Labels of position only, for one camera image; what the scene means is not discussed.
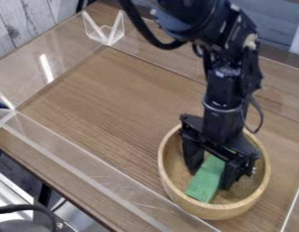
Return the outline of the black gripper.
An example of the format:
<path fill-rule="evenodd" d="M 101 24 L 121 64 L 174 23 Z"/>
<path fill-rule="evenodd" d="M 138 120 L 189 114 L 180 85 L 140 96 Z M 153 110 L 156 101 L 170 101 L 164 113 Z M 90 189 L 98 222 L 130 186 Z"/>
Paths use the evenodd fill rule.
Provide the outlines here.
<path fill-rule="evenodd" d="M 245 116 L 249 108 L 241 102 L 232 109 L 205 107 L 204 115 L 182 113 L 180 136 L 188 172 L 194 174 L 208 151 L 225 162 L 220 188 L 228 190 L 242 175 L 250 176 L 260 151 L 244 135 Z"/>

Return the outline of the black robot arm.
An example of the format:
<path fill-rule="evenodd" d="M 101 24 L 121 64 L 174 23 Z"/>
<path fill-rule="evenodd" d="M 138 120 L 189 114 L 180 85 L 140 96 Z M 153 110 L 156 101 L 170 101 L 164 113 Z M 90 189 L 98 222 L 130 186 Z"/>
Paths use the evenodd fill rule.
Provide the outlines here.
<path fill-rule="evenodd" d="M 161 29 L 192 44 L 202 58 L 206 91 L 202 116 L 181 114 L 184 160 L 190 172 L 210 152 L 225 162 L 218 187 L 229 189 L 253 174 L 260 152 L 244 138 L 246 112 L 261 88 L 256 25 L 229 0 L 157 0 Z"/>

